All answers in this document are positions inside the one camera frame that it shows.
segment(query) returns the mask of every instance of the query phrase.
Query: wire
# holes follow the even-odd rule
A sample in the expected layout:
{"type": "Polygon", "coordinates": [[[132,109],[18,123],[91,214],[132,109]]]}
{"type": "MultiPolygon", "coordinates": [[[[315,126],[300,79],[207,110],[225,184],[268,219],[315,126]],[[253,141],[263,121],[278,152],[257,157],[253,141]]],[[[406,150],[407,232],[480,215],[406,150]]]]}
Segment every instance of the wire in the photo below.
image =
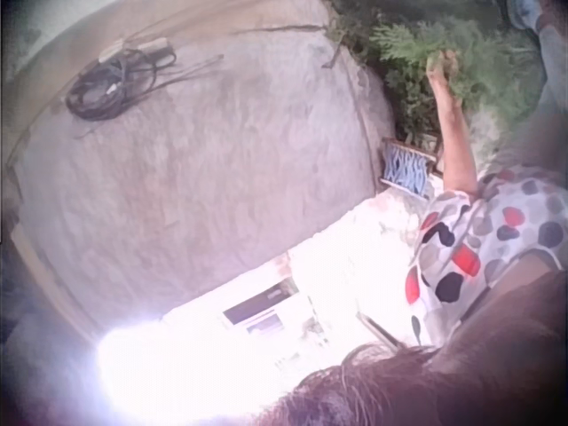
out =
{"type": "Polygon", "coordinates": [[[218,55],[187,70],[160,73],[180,73],[180,76],[156,85],[159,72],[172,67],[178,59],[174,51],[170,51],[168,56],[171,57],[169,62],[158,65],[158,60],[163,59],[163,56],[159,59],[152,58],[137,49],[120,51],[111,59],[102,64],[97,63],[79,75],[66,95],[67,108],[73,115],[89,122],[111,120],[150,92],[188,80],[192,73],[223,58],[223,55],[218,55]]]}

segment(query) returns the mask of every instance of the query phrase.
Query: green plant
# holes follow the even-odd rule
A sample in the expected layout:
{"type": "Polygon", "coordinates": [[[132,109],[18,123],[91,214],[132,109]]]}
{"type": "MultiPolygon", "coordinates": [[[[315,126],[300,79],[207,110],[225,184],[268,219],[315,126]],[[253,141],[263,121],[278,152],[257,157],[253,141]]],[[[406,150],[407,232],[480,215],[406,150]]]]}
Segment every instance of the green plant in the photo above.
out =
{"type": "Polygon", "coordinates": [[[511,124],[527,115],[538,98],[539,54],[518,33],[484,34],[475,21],[446,18],[411,27],[380,26],[370,42],[390,67],[385,81],[399,97],[398,116],[406,133],[438,130],[425,68],[428,57],[441,50],[457,54],[459,72],[449,76],[449,83],[470,110],[493,107],[511,124]]]}

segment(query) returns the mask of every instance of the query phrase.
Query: polka dot shirt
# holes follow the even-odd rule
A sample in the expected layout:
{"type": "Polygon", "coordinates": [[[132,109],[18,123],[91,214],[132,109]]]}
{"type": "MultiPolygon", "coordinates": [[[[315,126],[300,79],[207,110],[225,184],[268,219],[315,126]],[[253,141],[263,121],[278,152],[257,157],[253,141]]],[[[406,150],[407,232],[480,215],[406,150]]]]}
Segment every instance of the polka dot shirt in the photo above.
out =
{"type": "Polygon", "coordinates": [[[480,198],[447,191],[430,205],[406,277],[418,344],[441,346],[471,306],[528,251],[568,266],[568,192],[542,169],[483,177],[480,198]]]}

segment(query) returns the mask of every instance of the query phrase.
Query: woman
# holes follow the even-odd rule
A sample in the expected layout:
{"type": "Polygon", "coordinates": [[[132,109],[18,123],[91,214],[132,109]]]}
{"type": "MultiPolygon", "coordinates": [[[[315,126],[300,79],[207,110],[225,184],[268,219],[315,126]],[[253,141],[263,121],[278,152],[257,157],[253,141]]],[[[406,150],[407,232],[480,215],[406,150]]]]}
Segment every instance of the woman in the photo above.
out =
{"type": "Polygon", "coordinates": [[[565,71],[568,49],[539,2],[509,6],[516,25],[539,34],[548,82],[479,181],[461,102],[444,77],[455,58],[441,53],[428,68],[445,191],[422,224],[406,297],[418,343],[429,346],[387,359],[376,346],[359,348],[306,377],[257,424],[568,424],[568,193],[558,173],[568,142],[566,74],[551,80],[565,71]]]}

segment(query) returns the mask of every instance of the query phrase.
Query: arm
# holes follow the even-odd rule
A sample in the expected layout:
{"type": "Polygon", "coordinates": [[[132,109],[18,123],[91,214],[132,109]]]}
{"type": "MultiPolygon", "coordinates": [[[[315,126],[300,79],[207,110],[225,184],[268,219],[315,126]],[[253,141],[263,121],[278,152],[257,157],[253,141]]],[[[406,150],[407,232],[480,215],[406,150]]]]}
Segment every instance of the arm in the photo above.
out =
{"type": "MultiPolygon", "coordinates": [[[[453,55],[449,58],[448,56],[449,53],[444,60],[454,60],[453,55]]],[[[469,145],[469,132],[463,117],[462,102],[452,96],[441,62],[442,60],[436,64],[430,62],[427,76],[434,91],[444,141],[444,189],[463,191],[475,200],[477,171],[469,145]]]]}

